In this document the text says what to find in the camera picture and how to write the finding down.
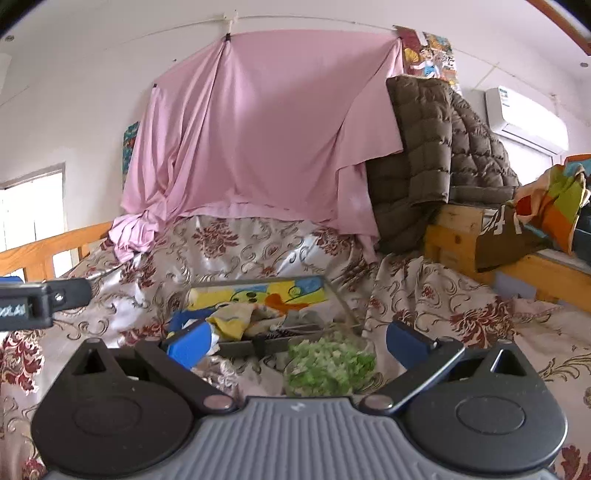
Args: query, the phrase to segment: air conditioner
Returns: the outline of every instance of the air conditioner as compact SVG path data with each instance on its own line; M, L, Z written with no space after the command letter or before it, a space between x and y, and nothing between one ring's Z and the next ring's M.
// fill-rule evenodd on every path
M486 109L491 130L496 134L552 156L569 149L564 122L513 90L501 86L487 90Z

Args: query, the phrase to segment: chopped vegetables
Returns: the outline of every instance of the chopped vegetables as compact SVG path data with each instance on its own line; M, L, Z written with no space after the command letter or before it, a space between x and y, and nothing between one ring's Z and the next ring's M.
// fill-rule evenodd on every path
M286 390L299 397L351 395L371 379L376 366L372 352L362 351L343 335L290 345L289 355Z

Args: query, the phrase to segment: black mount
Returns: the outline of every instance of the black mount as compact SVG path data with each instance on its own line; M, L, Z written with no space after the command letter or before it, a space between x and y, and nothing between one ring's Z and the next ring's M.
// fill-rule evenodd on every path
M553 461L566 419L514 344L488 351L454 339L426 344L426 360L365 397L359 410L394 419L423 455L457 472L512 475ZM49 470L120 478L172 456L204 417L236 410L155 342L110 350L89 339L41 402L31 430Z

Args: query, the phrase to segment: pink fabric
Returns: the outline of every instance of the pink fabric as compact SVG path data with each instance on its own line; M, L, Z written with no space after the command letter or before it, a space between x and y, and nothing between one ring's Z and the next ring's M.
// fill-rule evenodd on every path
M198 213L307 219L377 238L364 161L402 150L392 35L233 35L156 80L109 233L121 261Z

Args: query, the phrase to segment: down jacket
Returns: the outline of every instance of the down jacket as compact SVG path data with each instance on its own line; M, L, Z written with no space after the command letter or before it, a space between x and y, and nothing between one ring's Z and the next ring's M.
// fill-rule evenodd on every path
M444 203L498 206L519 186L505 147L443 80L388 79L404 151L366 162L380 251L419 246Z

